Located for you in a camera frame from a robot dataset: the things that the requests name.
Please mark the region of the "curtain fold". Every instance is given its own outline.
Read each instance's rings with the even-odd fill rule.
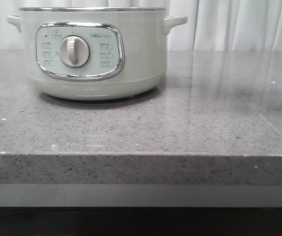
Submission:
[[[70,7],[72,6],[72,0],[20,0],[18,7]]]
[[[129,0],[108,0],[109,7],[131,7]]]
[[[192,51],[196,27],[197,0],[171,0],[169,15],[188,16],[188,22],[185,25],[171,29],[168,39],[168,50]]]
[[[72,0],[74,7],[108,7],[108,0]]]
[[[282,50],[282,0],[199,0],[194,50]]]

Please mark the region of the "pot lid rim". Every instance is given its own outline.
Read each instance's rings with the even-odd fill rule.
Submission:
[[[50,12],[118,12],[118,11],[166,11],[163,7],[20,7],[20,11]]]

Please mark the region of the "pot body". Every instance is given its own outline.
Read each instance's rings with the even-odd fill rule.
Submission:
[[[169,32],[169,29],[175,25],[175,22],[165,22],[164,20],[166,20],[165,10],[88,12],[23,10],[20,15],[20,27],[24,38],[27,75],[44,93],[67,99],[106,100],[133,96],[147,91],[155,87],[165,76],[167,66],[166,34]],[[41,43],[46,43],[46,40],[40,42],[38,32],[44,24],[48,25],[48,23],[93,23],[115,27],[120,36],[122,45],[120,49],[114,46],[113,50],[115,50],[115,53],[117,53],[118,50],[122,50],[123,60],[121,61],[121,68],[117,69],[117,73],[106,78],[74,80],[72,77],[65,79],[46,73],[46,71],[43,70],[45,66],[42,67],[43,58],[41,57],[45,56],[44,61],[48,61],[46,52],[48,53],[50,50],[40,47]],[[60,35],[60,33],[58,33],[58,35],[49,34],[46,35],[46,37],[50,37],[51,41],[49,40],[49,42],[51,43],[53,43],[53,41],[60,42],[70,33],[71,31],[62,33],[62,35]],[[77,35],[76,27],[72,28],[72,33]],[[102,52],[111,51],[99,51],[99,49],[97,49],[99,45],[97,42],[103,42],[103,39],[92,39],[88,36],[85,40],[87,40],[88,45],[90,45],[90,41],[92,42],[92,40],[95,40],[96,43],[95,46],[90,47],[91,61],[84,67],[99,66],[99,64],[93,65],[92,61],[99,60],[98,63],[102,64],[103,59],[100,59],[100,57],[103,57],[101,56]],[[54,47],[51,49],[51,53],[58,55],[59,48]],[[71,74],[80,72],[80,69],[75,68],[73,71],[74,68],[68,68],[68,66],[64,65],[61,61],[59,61],[59,63],[61,64],[60,66],[65,67],[66,70],[71,70]]]

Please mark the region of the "countertop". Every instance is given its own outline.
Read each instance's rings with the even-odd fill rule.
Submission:
[[[169,52],[134,98],[72,101],[0,50],[0,184],[282,186],[282,52]]]

